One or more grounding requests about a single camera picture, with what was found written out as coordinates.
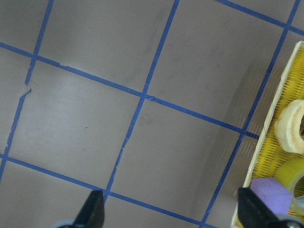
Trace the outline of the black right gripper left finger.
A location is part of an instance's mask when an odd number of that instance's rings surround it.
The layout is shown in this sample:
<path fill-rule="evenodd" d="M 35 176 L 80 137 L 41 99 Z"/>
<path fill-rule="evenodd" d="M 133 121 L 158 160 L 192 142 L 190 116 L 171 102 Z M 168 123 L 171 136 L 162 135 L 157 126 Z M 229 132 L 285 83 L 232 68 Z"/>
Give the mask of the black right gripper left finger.
<path fill-rule="evenodd" d="M 102 190 L 93 190 L 82 206 L 76 219 L 75 228 L 102 228 L 105 219 L 104 194 Z"/>

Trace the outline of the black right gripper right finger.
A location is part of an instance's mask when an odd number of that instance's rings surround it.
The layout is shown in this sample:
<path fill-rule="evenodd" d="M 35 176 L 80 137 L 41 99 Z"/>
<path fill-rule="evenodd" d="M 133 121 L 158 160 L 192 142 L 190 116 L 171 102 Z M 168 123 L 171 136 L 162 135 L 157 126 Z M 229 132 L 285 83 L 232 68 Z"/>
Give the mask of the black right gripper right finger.
<path fill-rule="evenodd" d="M 280 221 L 250 188 L 239 188 L 237 200 L 237 217 L 244 228 L 285 227 L 285 222 Z"/>

